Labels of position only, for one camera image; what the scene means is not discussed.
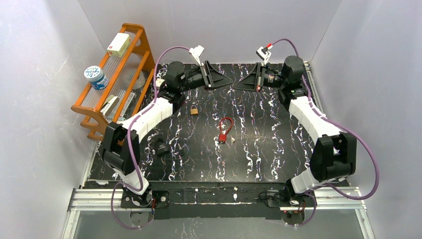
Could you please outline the brass padlock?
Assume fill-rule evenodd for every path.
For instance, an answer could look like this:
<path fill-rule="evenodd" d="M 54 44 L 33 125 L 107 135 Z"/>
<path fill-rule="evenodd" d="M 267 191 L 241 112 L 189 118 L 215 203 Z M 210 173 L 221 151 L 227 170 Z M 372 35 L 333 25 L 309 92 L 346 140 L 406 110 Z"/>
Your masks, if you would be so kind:
<path fill-rule="evenodd" d="M 199 114 L 198 107 L 195 106 L 195 105 L 192 105 L 191 108 L 190 108 L 190 113 L 191 113 L 192 116 L 198 115 Z"/>

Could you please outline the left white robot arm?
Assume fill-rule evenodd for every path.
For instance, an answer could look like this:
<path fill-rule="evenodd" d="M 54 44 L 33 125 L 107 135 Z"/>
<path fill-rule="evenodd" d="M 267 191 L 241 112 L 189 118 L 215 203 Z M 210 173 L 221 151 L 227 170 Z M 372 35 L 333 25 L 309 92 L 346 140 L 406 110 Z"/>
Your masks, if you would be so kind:
<path fill-rule="evenodd" d="M 186 100 L 185 92 L 201 87 L 214 90 L 234 82 L 209 61 L 191 70 L 186 70 L 184 63 L 174 61 L 167 66 L 162 80 L 156 100 L 121 123 L 109 123 L 99 147 L 101 160 L 120 176 L 129 199 L 141 207 L 151 206 L 154 201 L 149 182 L 139 168 L 142 139 L 180 109 Z"/>

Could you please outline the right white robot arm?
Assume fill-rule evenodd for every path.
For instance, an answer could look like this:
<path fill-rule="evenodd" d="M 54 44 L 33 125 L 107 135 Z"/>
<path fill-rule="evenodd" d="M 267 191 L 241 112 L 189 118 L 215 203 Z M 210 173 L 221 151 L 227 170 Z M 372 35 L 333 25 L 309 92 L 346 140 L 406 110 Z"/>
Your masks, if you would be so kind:
<path fill-rule="evenodd" d="M 305 72 L 302 58 L 293 55 L 285 59 L 279 72 L 257 63 L 249 75 L 233 86 L 235 90 L 255 92 L 263 87 L 277 89 L 280 103 L 302 124 L 315 144 L 309 167 L 271 196 L 286 203 L 299 200 L 307 191 L 352 175 L 356 170 L 356 137 L 324 120 L 321 111 L 308 98 L 309 92 L 303 84 Z"/>

